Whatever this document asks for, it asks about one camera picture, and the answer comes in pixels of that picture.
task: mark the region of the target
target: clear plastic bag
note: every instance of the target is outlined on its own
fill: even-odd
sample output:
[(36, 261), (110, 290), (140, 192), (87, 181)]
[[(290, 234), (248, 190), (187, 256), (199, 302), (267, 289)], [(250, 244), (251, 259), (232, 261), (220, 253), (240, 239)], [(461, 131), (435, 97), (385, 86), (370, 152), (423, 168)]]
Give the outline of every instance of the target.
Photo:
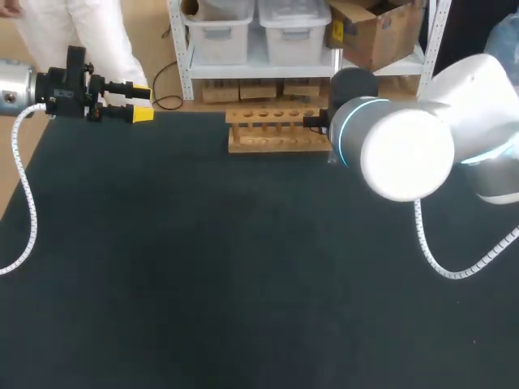
[(484, 52), (497, 58), (519, 92), (519, 9), (494, 26)]

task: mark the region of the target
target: wooden block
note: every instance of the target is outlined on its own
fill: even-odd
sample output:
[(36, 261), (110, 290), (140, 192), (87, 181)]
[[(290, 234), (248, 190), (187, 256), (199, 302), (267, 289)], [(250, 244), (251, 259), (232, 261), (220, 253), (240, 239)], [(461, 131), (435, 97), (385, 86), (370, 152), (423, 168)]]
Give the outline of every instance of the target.
[(303, 116), (318, 116), (318, 107), (228, 109), (229, 152), (324, 152), (328, 138), (302, 127)]
[(238, 108), (225, 111), (227, 123), (302, 123), (303, 116), (319, 116), (319, 108), (257, 109)]
[(237, 140), (229, 130), (229, 152), (327, 152), (332, 149), (326, 135), (319, 135), (307, 128), (262, 127), (239, 128)]
[(272, 99), (277, 96), (275, 79), (240, 80), (240, 99)]
[(236, 79), (206, 79), (202, 86), (204, 103), (232, 103), (239, 101)]
[(315, 97), (320, 94), (320, 86), (320, 79), (285, 79), (283, 95)]

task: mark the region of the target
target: metal shelf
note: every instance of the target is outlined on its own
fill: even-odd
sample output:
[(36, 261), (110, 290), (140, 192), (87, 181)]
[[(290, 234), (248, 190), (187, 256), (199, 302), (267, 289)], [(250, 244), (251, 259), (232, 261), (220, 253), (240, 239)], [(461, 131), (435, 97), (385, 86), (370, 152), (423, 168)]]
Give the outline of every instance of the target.
[(323, 49), (321, 63), (315, 66), (271, 66), (263, 31), (251, 28), (248, 45), (249, 61), (245, 65), (200, 65), (194, 50), (189, 74), (193, 79), (286, 79), (331, 77), (332, 50)]
[[(321, 63), (317, 66), (270, 66), (268, 63), (267, 43), (263, 33), (252, 29), (249, 39), (249, 62), (245, 65), (202, 65), (191, 45), (187, 46), (186, 27), (182, 22), (181, 0), (168, 0), (169, 19), (172, 26), (178, 70), (181, 77), (183, 97), (193, 100), (193, 79), (260, 79), (260, 78), (310, 78), (332, 77), (343, 67), (354, 66), (342, 59), (342, 50), (323, 48)], [(452, 0), (430, 0), (428, 32), (429, 41), (424, 55), (419, 45), (414, 53), (383, 69), (375, 75), (421, 75), (418, 94), (430, 81), (441, 38), (447, 22)]]
[[(314, 66), (271, 66), (265, 34), (260, 30), (249, 31), (249, 61), (245, 65), (202, 65), (194, 50), (189, 67), (192, 79), (288, 79), (332, 77), (335, 74), (333, 52), (323, 47), (321, 61)], [(414, 53), (375, 72), (375, 75), (420, 75), (425, 57), (422, 48), (416, 45)], [(356, 67), (343, 60), (343, 67)]]

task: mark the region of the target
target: white pants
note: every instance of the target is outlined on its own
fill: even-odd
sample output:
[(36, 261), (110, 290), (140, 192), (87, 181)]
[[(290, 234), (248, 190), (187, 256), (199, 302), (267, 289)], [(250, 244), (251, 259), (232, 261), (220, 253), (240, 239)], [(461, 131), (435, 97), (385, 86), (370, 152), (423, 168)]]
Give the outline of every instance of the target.
[[(87, 50), (95, 73), (106, 81), (148, 86), (143, 68), (131, 52), (120, 0), (20, 0), (24, 12), (16, 26), (42, 71), (66, 67), (68, 45)], [(123, 96), (108, 97), (114, 105)]]

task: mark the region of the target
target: coiled cable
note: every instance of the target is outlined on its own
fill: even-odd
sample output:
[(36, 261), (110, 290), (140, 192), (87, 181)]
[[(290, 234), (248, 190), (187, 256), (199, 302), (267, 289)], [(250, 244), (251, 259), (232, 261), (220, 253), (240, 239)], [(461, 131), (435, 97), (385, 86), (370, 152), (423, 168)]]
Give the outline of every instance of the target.
[(29, 186), (29, 182), (27, 180), (27, 176), (25, 174), (24, 165), (22, 164), (22, 159), (19, 155), (18, 149), (18, 131), (19, 127), (22, 124), (22, 121), (30, 114), (36, 111), (45, 111), (45, 104), (36, 104), (31, 105), (24, 109), (20, 115), (15, 120), (15, 124), (13, 125), (13, 130), (11, 132), (11, 147), (13, 150), (13, 157), (15, 158), (16, 168), (18, 169), (18, 175), (20, 181), (22, 182), (22, 187), (24, 188), (25, 197), (27, 198), (27, 204), (29, 207), (29, 214), (31, 217), (31, 233), (29, 235), (29, 240), (27, 246), (25, 247), (24, 252), (16, 259), (11, 265), (0, 269), (0, 276), (3, 276), (17, 267), (19, 267), (22, 263), (24, 263), (25, 259), (31, 254), (32, 248), (36, 243), (36, 233), (38, 231), (38, 218), (36, 216), (36, 205), (34, 204), (34, 198), (32, 197), (31, 187)]
[(499, 242), (492, 250), (490, 250), (483, 258), (476, 262), (476, 264), (471, 267), (466, 268), (461, 271), (449, 271), (443, 268), (438, 262), (436, 262), (435, 257), (432, 255), (431, 250), (429, 250), (429, 245), (427, 244), (427, 239), (425, 237), (425, 230), (423, 229), (423, 220), (422, 220), (422, 204), (420, 200), (414, 201), (414, 220), (416, 222), (416, 233), (418, 235), (418, 242), (420, 247), (422, 248), (422, 252), (425, 255), (426, 260), (429, 262), (431, 267), (435, 269), (438, 274), (445, 278), (449, 278), (450, 280), (463, 280), (464, 278), (469, 278), (473, 276), (477, 272), (481, 271), (486, 265), (492, 262), (499, 254), (501, 254), (504, 249), (510, 246), (513, 241), (515, 241), (519, 237), (519, 226), (512, 230), (504, 239)]

